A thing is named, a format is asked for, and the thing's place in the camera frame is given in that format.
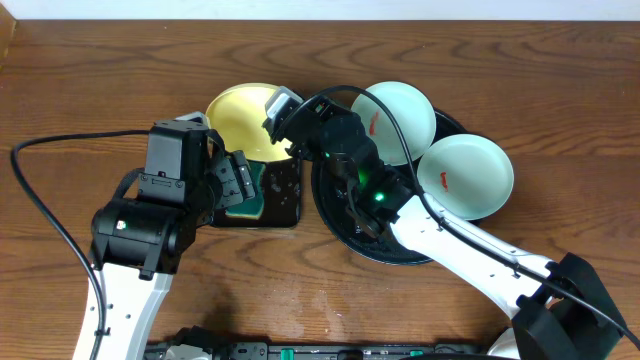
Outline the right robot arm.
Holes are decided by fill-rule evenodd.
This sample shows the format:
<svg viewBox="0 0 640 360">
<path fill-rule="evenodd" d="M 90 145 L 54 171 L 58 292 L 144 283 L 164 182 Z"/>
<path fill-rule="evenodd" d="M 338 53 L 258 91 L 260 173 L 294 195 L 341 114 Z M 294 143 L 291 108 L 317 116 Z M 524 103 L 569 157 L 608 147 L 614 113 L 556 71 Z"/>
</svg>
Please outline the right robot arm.
<svg viewBox="0 0 640 360">
<path fill-rule="evenodd" d="M 265 110 L 271 141 L 289 140 L 289 154 L 326 171 L 360 228 L 443 265 L 507 315 L 511 326 L 486 358 L 604 359 L 623 337 L 639 342 L 588 262 L 572 253 L 554 262 L 460 219 L 415 175 L 384 164 L 354 111 L 287 89 Z"/>
</svg>

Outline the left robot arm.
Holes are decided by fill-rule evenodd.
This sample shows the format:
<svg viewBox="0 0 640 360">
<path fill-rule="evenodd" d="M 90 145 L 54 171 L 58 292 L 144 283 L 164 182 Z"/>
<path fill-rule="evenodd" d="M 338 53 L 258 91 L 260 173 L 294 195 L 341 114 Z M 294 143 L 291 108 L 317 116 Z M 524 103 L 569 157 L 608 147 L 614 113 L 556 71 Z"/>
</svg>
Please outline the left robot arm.
<svg viewBox="0 0 640 360">
<path fill-rule="evenodd" d="M 214 213 L 254 198 L 249 163 L 201 112 L 154 124 L 144 167 L 92 219 L 93 274 L 76 359 L 140 359 L 182 254 Z"/>
</svg>

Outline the yellow plate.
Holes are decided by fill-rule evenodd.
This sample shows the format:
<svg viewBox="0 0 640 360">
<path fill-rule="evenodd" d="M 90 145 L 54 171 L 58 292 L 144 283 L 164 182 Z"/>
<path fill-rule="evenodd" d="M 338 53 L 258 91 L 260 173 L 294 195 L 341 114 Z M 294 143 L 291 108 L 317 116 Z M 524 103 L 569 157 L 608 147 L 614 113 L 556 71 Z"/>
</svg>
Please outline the yellow plate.
<svg viewBox="0 0 640 360">
<path fill-rule="evenodd" d="M 248 160 L 278 162 L 290 159 L 288 140 L 272 144 L 262 127 L 267 119 L 265 105 L 278 90 L 267 83 L 243 83 L 221 92 L 205 114 L 209 127 L 222 137 L 229 152 L 243 151 Z"/>
</svg>

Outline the light green plate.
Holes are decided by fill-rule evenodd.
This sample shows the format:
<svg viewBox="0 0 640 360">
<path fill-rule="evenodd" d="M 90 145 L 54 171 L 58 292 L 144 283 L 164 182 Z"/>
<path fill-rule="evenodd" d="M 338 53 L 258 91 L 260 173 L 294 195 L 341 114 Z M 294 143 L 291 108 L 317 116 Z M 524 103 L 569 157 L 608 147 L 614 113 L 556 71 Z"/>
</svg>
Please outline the light green plate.
<svg viewBox="0 0 640 360">
<path fill-rule="evenodd" d="M 474 134 L 451 135 L 435 142 L 422 156 L 417 177 L 427 193 L 469 221 L 500 210 L 510 198 L 515 181 L 505 151 Z"/>
</svg>

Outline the green yellow sponge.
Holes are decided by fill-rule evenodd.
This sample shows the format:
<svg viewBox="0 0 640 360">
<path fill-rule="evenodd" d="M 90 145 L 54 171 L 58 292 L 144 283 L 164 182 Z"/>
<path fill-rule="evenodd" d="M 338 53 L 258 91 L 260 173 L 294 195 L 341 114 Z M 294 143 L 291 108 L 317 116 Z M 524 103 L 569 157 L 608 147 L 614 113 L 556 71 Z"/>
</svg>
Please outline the green yellow sponge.
<svg viewBox="0 0 640 360">
<path fill-rule="evenodd" d="M 257 220 L 261 217 L 264 206 L 264 194 L 261 186 L 266 165 L 262 162 L 249 161 L 250 174 L 255 188 L 255 196 L 242 204 L 232 206 L 225 210 L 225 215 L 231 218 Z"/>
</svg>

